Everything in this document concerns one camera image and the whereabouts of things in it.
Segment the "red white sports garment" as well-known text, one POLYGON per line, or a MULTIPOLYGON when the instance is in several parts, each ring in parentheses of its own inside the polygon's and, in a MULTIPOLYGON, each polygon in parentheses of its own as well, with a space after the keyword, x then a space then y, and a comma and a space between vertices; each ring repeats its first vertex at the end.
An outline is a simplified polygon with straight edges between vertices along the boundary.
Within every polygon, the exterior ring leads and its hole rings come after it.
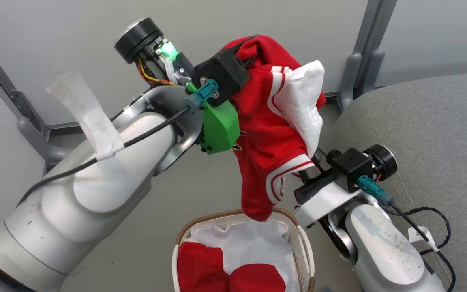
POLYGON ((325 69, 300 64, 276 40, 264 36, 235 39, 241 61, 250 61, 250 78, 233 98, 240 136, 233 146, 242 177, 241 205, 252 220, 265 221, 284 197, 285 177, 311 168, 326 103, 325 69))

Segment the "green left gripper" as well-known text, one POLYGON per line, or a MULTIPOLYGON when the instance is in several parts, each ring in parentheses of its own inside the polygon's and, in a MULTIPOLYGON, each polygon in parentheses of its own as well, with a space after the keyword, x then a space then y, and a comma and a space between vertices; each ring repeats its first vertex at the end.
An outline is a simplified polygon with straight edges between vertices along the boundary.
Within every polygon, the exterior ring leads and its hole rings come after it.
POLYGON ((240 136, 240 125, 237 111, 229 101, 219 107, 206 102, 193 114, 202 118, 202 130, 196 142, 204 153, 212 155, 228 151, 235 145, 240 136))

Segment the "white tape strip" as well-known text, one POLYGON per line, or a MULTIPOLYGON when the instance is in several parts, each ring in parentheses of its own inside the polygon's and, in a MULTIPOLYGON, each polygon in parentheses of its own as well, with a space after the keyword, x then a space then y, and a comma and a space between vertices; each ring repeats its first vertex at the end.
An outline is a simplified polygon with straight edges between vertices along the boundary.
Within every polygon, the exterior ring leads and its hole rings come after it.
POLYGON ((124 140, 120 133, 78 71, 59 76, 46 91, 77 120, 97 161, 114 157, 117 152, 124 150, 124 140))

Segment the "red clothing piece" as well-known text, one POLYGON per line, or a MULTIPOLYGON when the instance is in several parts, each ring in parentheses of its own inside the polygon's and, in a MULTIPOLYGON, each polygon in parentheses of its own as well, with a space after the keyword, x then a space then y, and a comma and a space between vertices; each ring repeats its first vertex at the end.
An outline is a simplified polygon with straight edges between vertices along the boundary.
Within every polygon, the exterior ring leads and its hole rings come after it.
POLYGON ((223 251, 198 242, 181 244, 177 257, 180 292, 229 292, 223 251))
POLYGON ((286 288, 279 271, 269 264, 243 265, 229 278, 229 292, 285 292, 286 288))

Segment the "grey caster leg bracket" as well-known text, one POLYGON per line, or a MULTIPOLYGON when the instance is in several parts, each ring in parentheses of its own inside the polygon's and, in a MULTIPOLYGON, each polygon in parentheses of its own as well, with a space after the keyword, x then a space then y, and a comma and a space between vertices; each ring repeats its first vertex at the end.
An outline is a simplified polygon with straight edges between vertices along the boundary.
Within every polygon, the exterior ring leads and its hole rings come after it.
POLYGON ((26 98, 26 95, 15 87, 9 76, 0 65, 0 88, 5 92, 9 101, 17 108, 19 113, 27 118, 31 124, 39 131, 39 133, 46 138, 48 128, 39 117, 37 111, 33 108, 31 103, 26 98))

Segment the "grey fabric sofa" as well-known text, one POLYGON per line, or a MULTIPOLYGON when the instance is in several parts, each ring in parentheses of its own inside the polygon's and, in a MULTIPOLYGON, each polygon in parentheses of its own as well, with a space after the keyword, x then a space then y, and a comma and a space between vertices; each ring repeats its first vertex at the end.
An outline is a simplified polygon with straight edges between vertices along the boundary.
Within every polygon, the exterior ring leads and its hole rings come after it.
POLYGON ((382 183, 403 211, 432 207, 449 220, 442 249, 467 292, 467 74, 426 78, 371 91, 337 120, 326 151, 381 144, 397 173, 382 183))

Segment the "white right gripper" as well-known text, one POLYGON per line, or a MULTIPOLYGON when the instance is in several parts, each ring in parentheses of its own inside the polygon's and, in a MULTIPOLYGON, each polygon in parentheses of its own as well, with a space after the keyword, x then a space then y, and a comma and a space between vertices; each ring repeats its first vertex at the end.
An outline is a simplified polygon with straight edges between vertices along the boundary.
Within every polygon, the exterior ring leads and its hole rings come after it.
POLYGON ((332 211, 357 198, 362 192, 356 189, 349 193, 339 186, 332 171, 326 171, 322 167, 325 155, 326 153, 317 147, 311 158, 314 166, 298 172, 298 177, 305 184, 293 192, 298 204, 294 217, 302 228, 309 228, 332 211))

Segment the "grey double partition post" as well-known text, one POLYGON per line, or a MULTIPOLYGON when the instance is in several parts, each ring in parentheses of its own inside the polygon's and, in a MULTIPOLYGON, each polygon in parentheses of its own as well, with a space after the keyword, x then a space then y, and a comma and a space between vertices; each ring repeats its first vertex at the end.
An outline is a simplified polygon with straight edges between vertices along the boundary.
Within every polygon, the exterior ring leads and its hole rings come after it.
POLYGON ((375 89, 385 52, 380 48, 398 0, 368 0, 353 53, 348 57, 336 96, 344 111, 356 98, 375 89))

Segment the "grey metal partition foot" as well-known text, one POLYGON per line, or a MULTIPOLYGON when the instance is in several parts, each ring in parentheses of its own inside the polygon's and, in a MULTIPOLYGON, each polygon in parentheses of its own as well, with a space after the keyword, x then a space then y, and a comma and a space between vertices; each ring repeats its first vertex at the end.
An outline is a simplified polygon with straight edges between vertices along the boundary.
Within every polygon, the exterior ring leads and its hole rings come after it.
POLYGON ((48 164, 59 163, 73 151, 73 148, 60 147, 49 143, 25 117, 18 119, 18 128, 20 133, 48 164))

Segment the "white laundry basket brown rim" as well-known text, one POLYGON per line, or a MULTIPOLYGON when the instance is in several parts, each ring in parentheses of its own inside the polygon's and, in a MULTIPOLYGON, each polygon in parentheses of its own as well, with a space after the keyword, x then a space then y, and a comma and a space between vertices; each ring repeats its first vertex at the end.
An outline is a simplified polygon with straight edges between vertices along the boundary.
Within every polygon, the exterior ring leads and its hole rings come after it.
MULTIPOLYGON (((315 288, 315 261, 313 249, 308 235, 299 225, 296 218, 284 209, 274 207, 269 220, 285 224, 289 229, 289 242, 293 247, 293 264, 296 271, 294 273, 300 285, 300 292, 314 292, 315 288)), ((187 240, 192 229, 202 225, 214 225, 220 228, 226 228, 235 223, 250 221, 250 218, 244 214, 241 209, 222 211, 215 214, 196 218, 187 223, 176 237, 176 244, 172 253, 172 279, 174 283, 174 292, 180 292, 180 285, 177 275, 177 258, 180 245, 187 240)))

